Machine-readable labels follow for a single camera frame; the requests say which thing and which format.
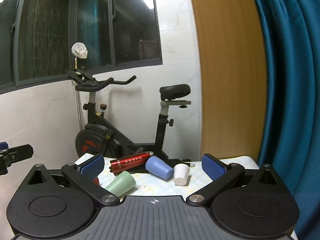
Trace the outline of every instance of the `bike handlebar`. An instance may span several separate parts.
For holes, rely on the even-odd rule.
[[[108,78],[107,80],[103,81],[95,81],[95,82],[88,82],[81,85],[76,85],[76,91],[84,91],[84,92],[98,92],[104,89],[107,85],[112,84],[113,78]]]
[[[133,75],[131,78],[129,78],[127,81],[117,81],[117,80],[114,80],[112,82],[112,84],[115,84],[115,85],[127,85],[127,84],[130,84],[133,80],[135,80],[137,78],[136,75]]]

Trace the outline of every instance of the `green cup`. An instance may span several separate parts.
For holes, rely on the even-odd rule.
[[[136,181],[132,175],[127,171],[123,171],[108,186],[106,186],[105,189],[117,197],[120,197],[135,185]]]

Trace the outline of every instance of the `wooden door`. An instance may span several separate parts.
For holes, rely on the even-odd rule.
[[[266,59],[254,0],[192,0],[202,77],[202,154],[258,158]]]

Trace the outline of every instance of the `blue cup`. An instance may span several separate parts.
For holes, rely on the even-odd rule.
[[[157,156],[152,156],[147,160],[146,170],[165,180],[170,179],[174,171],[173,168]]]

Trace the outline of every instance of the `metal bolt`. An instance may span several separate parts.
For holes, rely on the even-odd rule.
[[[117,200],[115,195],[104,195],[101,197],[101,200],[106,203],[111,203]]]
[[[190,196],[189,200],[193,203],[200,203],[200,202],[204,201],[204,196],[195,194],[195,195]]]

